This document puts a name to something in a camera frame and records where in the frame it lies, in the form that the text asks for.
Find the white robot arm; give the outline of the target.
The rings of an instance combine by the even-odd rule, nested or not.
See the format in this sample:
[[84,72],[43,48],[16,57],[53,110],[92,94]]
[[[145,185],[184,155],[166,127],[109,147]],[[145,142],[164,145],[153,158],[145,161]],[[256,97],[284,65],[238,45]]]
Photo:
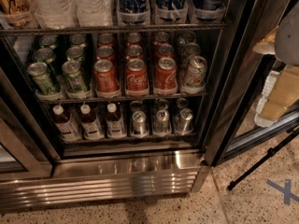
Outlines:
[[282,71],[268,74],[256,106],[255,124],[269,127],[299,100],[299,3],[279,26],[254,46],[253,51],[274,55],[286,64]]

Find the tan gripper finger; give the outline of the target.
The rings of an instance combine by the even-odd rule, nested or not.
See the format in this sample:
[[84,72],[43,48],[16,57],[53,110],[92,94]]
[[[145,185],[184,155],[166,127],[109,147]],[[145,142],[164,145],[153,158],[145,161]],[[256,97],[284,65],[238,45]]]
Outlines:
[[299,67],[287,65],[282,71],[271,71],[264,83],[262,97],[256,106],[254,122],[269,127],[299,99]]
[[274,55],[277,31],[278,27],[275,27],[253,47],[253,51],[262,55]]

